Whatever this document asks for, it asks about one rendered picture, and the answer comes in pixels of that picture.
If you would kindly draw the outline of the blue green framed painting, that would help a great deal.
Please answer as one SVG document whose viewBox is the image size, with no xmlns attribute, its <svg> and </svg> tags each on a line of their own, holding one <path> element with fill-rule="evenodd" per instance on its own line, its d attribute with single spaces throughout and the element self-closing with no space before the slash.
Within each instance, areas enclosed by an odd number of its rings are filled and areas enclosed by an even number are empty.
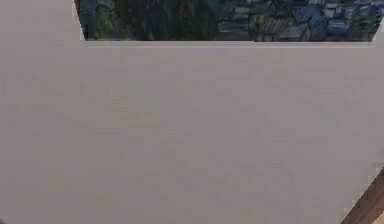
<svg viewBox="0 0 384 224">
<path fill-rule="evenodd" d="M 370 42 L 384 0 L 73 0 L 87 41 Z"/>
</svg>

